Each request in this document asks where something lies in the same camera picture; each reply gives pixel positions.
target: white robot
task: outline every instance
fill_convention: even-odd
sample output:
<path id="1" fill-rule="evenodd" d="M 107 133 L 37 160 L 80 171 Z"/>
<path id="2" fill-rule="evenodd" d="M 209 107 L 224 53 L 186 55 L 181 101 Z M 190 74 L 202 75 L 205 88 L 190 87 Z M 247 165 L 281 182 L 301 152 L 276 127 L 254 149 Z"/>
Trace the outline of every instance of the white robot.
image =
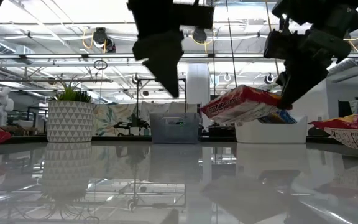
<path id="1" fill-rule="evenodd" d="M 6 125 L 7 112 L 13 110 L 13 100 L 8 96 L 10 92 L 9 87 L 0 87 L 0 127 Z"/>

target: white tabletop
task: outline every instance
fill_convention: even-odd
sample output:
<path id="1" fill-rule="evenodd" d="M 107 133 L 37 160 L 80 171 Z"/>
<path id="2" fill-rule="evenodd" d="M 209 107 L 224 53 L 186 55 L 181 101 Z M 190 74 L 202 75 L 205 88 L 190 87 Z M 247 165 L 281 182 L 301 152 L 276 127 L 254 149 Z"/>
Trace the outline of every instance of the white tabletop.
<path id="1" fill-rule="evenodd" d="M 330 148 L 2 145 L 0 223 L 358 223 L 358 157 Z"/>

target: white plant pot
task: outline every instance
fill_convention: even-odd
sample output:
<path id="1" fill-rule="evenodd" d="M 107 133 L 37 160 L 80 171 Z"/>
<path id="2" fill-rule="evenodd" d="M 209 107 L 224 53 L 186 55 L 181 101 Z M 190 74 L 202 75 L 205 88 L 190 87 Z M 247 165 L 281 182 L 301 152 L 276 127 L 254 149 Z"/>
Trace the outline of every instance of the white plant pot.
<path id="1" fill-rule="evenodd" d="M 93 133 L 93 104 L 50 101 L 48 142 L 90 142 Z"/>

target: clear plastic bin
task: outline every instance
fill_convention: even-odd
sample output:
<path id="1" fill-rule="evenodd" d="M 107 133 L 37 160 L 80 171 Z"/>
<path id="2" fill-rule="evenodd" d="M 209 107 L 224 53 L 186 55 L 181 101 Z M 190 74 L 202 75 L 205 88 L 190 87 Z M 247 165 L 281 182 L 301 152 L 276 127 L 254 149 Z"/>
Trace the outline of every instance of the clear plastic bin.
<path id="1" fill-rule="evenodd" d="M 156 144 L 197 144 L 198 113 L 150 113 L 152 142 Z"/>

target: wall mural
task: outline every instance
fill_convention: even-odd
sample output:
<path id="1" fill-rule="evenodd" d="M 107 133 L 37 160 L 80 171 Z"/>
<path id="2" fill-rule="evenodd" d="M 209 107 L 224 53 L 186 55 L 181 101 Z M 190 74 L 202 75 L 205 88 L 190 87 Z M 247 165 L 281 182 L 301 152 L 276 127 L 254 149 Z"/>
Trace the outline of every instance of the wall mural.
<path id="1" fill-rule="evenodd" d="M 187 112 L 196 113 L 197 105 L 187 104 Z M 139 103 L 139 135 L 150 135 L 150 113 L 182 113 L 183 103 Z M 95 105 L 93 136 L 127 136 L 131 133 L 132 118 L 136 118 L 136 104 Z"/>

